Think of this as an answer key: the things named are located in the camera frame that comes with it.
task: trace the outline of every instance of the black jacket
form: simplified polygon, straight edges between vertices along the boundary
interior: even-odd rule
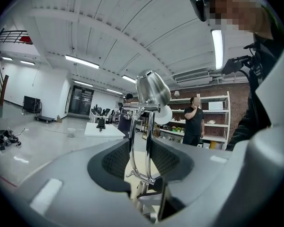
[[[260,100],[255,94],[255,90],[259,86],[259,81],[261,79],[264,80],[269,74],[284,49],[284,29],[282,25],[277,23],[277,20],[267,9],[266,11],[270,17],[273,40],[265,39],[254,34],[254,45],[260,49],[255,52],[255,56],[259,58],[262,65],[262,71],[260,73],[261,76],[259,76],[257,69],[255,68],[254,70],[251,69],[249,72],[250,93],[248,98],[248,109],[245,116],[239,122],[226,150],[233,150],[236,143],[242,140],[249,140],[256,132],[270,125],[270,120]],[[258,120],[253,107],[253,100],[257,109]]]

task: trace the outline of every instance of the shelving unit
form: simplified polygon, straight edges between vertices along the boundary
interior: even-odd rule
[[[209,124],[206,123],[206,127],[222,127],[224,128],[223,136],[211,136],[211,135],[205,135],[202,139],[203,140],[212,140],[217,142],[222,142],[223,146],[222,149],[226,149],[226,144],[228,142],[229,138],[229,130],[231,126],[231,103],[230,103],[230,96],[229,92],[227,92],[227,95],[219,95],[219,96],[207,96],[207,97],[200,97],[201,103],[209,103],[209,102],[224,102],[225,109],[224,110],[203,110],[203,113],[205,114],[224,114],[225,115],[225,123],[224,124]],[[179,98],[179,99],[171,99],[169,102],[170,105],[174,104],[190,104],[190,98]],[[183,113],[183,109],[174,109],[172,110],[173,113]],[[172,123],[178,123],[178,124],[185,124],[184,121],[170,121]],[[161,132],[165,132],[168,134],[174,134],[178,136],[184,136],[184,133],[180,132],[173,132],[168,130],[160,129]]]

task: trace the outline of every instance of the door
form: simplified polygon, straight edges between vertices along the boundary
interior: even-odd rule
[[[94,90],[74,86],[71,93],[69,113],[89,116]]]

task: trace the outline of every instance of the air conditioner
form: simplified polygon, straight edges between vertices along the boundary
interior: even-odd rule
[[[186,72],[176,75],[174,79],[181,87],[208,85],[213,80],[207,71]]]

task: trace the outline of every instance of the man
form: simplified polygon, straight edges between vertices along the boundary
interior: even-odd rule
[[[192,97],[190,99],[191,106],[184,110],[185,122],[185,134],[183,138],[183,144],[197,146],[200,138],[204,136],[204,115],[200,106],[200,98]]]
[[[125,97],[125,101],[127,104],[130,104],[133,101],[133,95],[127,94]],[[129,138],[129,130],[131,128],[132,122],[132,111],[130,110],[121,110],[118,130],[125,134],[124,138]]]
[[[270,120],[255,90],[269,74],[284,49],[284,28],[273,14],[254,0],[204,0],[195,11],[202,21],[206,21],[206,9],[210,18],[226,19],[228,24],[237,25],[239,30],[249,31],[254,35],[255,58],[257,65],[249,71],[250,94],[248,109],[239,122],[226,150],[233,150],[236,143],[250,139],[256,132],[270,125]]]

